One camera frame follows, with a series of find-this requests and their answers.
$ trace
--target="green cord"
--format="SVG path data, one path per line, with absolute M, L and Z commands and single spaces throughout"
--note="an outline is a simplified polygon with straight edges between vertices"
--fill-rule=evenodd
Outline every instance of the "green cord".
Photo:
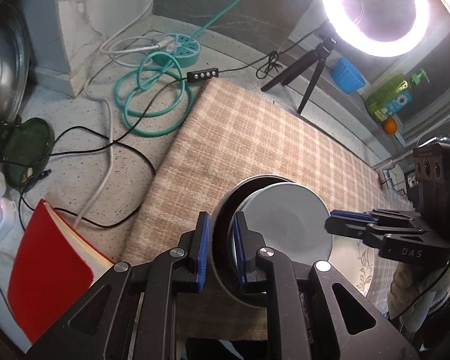
M 132 99 L 139 93 L 145 92 L 152 88 L 156 84 L 156 82 L 159 80 L 159 78 L 166 74 L 170 77 L 172 77 L 175 80 L 183 79 L 183 71 L 176 60 L 176 56 L 190 43 L 192 42 L 197 36 L 199 36 L 203 31 L 205 31 L 208 27 L 210 27 L 213 23 L 215 23 L 221 16 L 223 16 L 226 12 L 228 12 L 230 9 L 232 9 L 235 5 L 237 5 L 241 0 L 234 0 L 228 7 L 223 9 L 221 12 L 219 12 L 217 15 L 212 17 L 204 26 L 200 27 L 195 33 L 180 47 L 180 49 L 176 50 L 176 52 L 171 55 L 163 51 L 156 51 L 152 52 L 149 55 L 147 55 L 141 62 L 139 68 L 137 70 L 133 70 L 130 73 L 127 73 L 125 76 L 123 76 L 121 79 L 119 79 L 115 84 L 114 89 L 114 97 L 115 97 L 115 103 L 116 105 L 122 110 L 123 116 L 125 118 L 125 123 L 129 128 L 132 128 L 134 123 L 130 120 L 130 117 L 140 117 L 142 115 L 142 112 L 134 111 L 129 108 L 130 102 Z M 170 61 L 164 66 L 164 67 L 151 67 L 151 66 L 145 66 L 150 60 L 153 59 L 156 55 L 164 55 L 170 59 Z M 175 68 L 178 70 L 178 74 L 173 73 L 170 71 L 170 69 Z M 141 79 L 142 73 L 145 71 L 154 71 L 156 72 L 150 77 L 147 77 L 145 79 Z M 133 89 L 126 97 L 125 100 L 120 98 L 119 91 L 120 87 L 122 86 L 123 82 L 128 79 L 130 76 L 136 75 L 136 81 L 137 81 L 137 87 Z M 190 85 L 188 85 L 184 80 L 180 82 L 180 93 L 176 96 L 175 101 L 172 105 L 169 107 L 161 110 L 161 111 L 155 111 L 155 112 L 147 112 L 144 117 L 156 117 L 156 116 L 162 116 L 165 114 L 168 114 L 172 110 L 174 110 L 182 101 L 183 96 L 187 93 L 187 100 L 188 105 L 187 109 L 185 110 L 184 114 L 180 117 L 180 119 L 171 127 L 166 128 L 162 131 L 145 131 L 141 128 L 134 128 L 134 132 L 138 135 L 142 135 L 143 137 L 148 138 L 154 138 L 154 137 L 161 137 L 163 135 L 170 134 L 171 132 L 177 130 L 180 128 L 184 120 L 187 118 L 188 114 L 192 110 L 193 104 L 195 103 L 195 94 L 193 93 Z

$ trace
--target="hand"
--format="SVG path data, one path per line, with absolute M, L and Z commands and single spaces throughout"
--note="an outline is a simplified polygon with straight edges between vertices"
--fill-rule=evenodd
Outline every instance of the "hand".
M 390 284 L 387 303 L 390 319 L 399 316 L 415 298 L 430 286 L 444 268 L 417 279 L 416 267 L 399 262 L 394 273 L 394 280 Z M 415 304 L 400 317 L 408 332 L 415 333 L 425 321 L 429 313 L 437 310 L 450 296 L 450 268 L 433 288 L 423 295 Z

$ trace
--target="tripod leg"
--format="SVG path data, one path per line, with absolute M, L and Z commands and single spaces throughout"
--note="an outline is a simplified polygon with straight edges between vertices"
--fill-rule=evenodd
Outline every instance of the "tripod leg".
M 317 81 L 320 77 L 320 74 L 322 74 L 323 69 L 325 68 L 325 60 L 321 59 L 318 61 L 317 67 L 315 68 L 315 71 L 313 72 L 312 79 L 310 80 L 310 83 L 308 84 L 307 91 L 303 95 L 302 102 L 298 106 L 297 113 L 300 115 L 305 108 L 305 105 L 307 104 L 308 99 L 310 98 L 310 95 L 313 92 L 313 89 L 315 88 L 315 85 L 317 85 Z
M 268 83 L 266 83 L 261 89 L 262 92 L 267 92 L 278 83 L 288 85 L 285 84 L 284 82 L 287 81 L 288 83 L 291 83 L 295 78 L 299 76 L 301 72 L 308 69 L 317 61 L 318 56 L 315 53 L 315 51 L 314 50 L 309 51 L 308 53 L 303 55 L 300 59 L 298 59 L 296 62 L 287 67 L 283 72 L 281 72 L 273 79 L 271 79 Z

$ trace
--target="blue gripper pad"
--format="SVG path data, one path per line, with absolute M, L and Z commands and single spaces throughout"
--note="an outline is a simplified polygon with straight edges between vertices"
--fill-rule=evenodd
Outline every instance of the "blue gripper pad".
M 247 261 L 245 259 L 245 250 L 243 250 L 242 235 L 240 234 L 239 222 L 236 218 L 236 214 L 233 217 L 233 238 L 235 241 L 238 278 L 240 280 L 240 285 L 243 286 L 247 282 Z
M 368 221 L 370 223 L 376 223 L 377 222 L 375 219 L 373 219 L 373 217 L 371 215 L 361 214 L 360 212 L 333 210 L 333 211 L 330 212 L 330 215 L 342 216 L 344 218 L 350 218 L 350 219 L 358 219 L 358 220 L 361 220 L 361 221 Z
M 205 284 L 205 275 L 207 273 L 207 261 L 208 261 L 208 245 L 210 242 L 210 214 L 205 217 L 203 224 L 202 239 L 200 240 L 200 249 L 197 259 L 197 284 L 198 290 L 203 290 Z

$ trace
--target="faucet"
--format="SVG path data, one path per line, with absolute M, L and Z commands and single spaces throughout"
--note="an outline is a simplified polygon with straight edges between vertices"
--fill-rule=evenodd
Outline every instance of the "faucet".
M 425 143 L 419 145 L 420 139 L 417 141 L 416 146 L 422 147 L 425 145 L 430 145 L 431 143 L 435 142 L 442 142 L 442 143 L 450 143 L 450 137 L 447 135 L 437 135 L 436 137 L 433 137 L 426 141 Z M 380 185 L 384 189 L 393 188 L 394 182 L 392 181 L 392 177 L 390 176 L 390 170 L 395 168 L 395 165 L 397 165 L 399 162 L 403 161 L 404 159 L 407 159 L 408 157 L 411 157 L 413 155 L 413 149 L 406 151 L 402 155 L 399 155 L 395 158 L 388 158 L 377 165 L 375 165 L 372 169 L 378 173 L 378 177 L 380 180 Z

